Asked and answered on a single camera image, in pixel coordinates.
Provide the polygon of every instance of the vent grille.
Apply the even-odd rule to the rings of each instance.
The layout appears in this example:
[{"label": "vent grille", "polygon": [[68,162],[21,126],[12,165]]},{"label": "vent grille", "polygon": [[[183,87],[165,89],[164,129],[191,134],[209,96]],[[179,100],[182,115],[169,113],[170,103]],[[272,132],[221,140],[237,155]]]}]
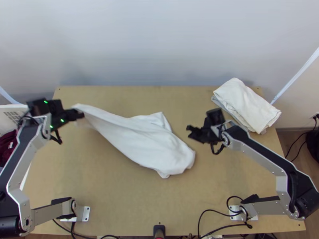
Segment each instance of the vent grille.
[{"label": "vent grille", "polygon": [[20,111],[7,111],[3,112],[14,124],[18,124],[23,112]]}]

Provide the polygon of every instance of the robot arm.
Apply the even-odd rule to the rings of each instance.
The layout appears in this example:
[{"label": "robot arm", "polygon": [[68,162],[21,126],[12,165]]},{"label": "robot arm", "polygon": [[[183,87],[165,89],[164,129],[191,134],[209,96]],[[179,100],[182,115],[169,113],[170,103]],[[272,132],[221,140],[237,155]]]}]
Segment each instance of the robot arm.
[{"label": "robot arm", "polygon": [[58,129],[69,121],[84,117],[76,110],[64,110],[60,100],[40,99],[28,102],[30,116],[23,116],[17,145],[0,173],[0,237],[25,236],[36,225],[65,219],[87,221],[90,207],[81,207],[74,198],[60,198],[50,205],[31,209],[29,198],[20,185],[37,150],[53,139],[62,143]]},{"label": "robot arm", "polygon": [[[192,131],[190,138],[210,143],[214,154],[219,154],[224,147],[241,151],[276,176],[276,196],[259,198],[254,194],[242,200],[241,206],[249,218],[286,214],[292,219],[304,220],[319,208],[319,193],[311,178],[290,161],[251,139],[244,128],[233,121],[226,122],[220,108],[207,112],[204,127],[189,125],[187,130]],[[214,145],[218,142],[222,142],[222,147],[215,152]]]}]

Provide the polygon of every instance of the white towel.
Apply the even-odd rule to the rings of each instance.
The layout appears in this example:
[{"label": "white towel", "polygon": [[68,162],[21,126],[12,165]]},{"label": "white towel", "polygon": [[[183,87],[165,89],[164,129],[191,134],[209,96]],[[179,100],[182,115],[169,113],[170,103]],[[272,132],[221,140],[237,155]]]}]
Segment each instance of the white towel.
[{"label": "white towel", "polygon": [[280,110],[237,78],[230,79],[215,90],[212,101],[252,132],[263,132],[281,115]]},{"label": "white towel", "polygon": [[128,158],[162,178],[181,174],[194,164],[195,152],[172,133],[162,112],[125,118],[83,104],[72,108],[85,115],[77,120],[78,126],[96,129]]}]

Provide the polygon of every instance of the power outlet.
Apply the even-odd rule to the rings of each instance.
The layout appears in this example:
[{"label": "power outlet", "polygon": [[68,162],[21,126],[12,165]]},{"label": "power outlet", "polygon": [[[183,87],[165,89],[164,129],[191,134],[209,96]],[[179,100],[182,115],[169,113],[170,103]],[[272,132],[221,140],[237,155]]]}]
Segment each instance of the power outlet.
[{"label": "power outlet", "polygon": [[319,112],[314,113],[309,119],[312,119],[313,117],[316,117],[317,114],[319,114]]}]

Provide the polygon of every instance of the white pole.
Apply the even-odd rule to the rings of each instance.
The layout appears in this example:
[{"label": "white pole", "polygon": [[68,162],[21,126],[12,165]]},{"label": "white pole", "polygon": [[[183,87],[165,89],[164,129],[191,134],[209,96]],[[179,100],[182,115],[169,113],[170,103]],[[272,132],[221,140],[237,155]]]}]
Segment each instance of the white pole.
[{"label": "white pole", "polygon": [[279,91],[279,93],[275,96],[270,104],[276,102],[276,100],[299,78],[299,76],[315,61],[315,59],[319,56],[319,47],[312,54],[312,56],[307,60],[307,62],[303,65],[303,67],[291,78],[290,81]]},{"label": "white pole", "polygon": [[21,104],[20,102],[13,99],[1,86],[0,86],[0,94],[10,101],[11,104]]}]

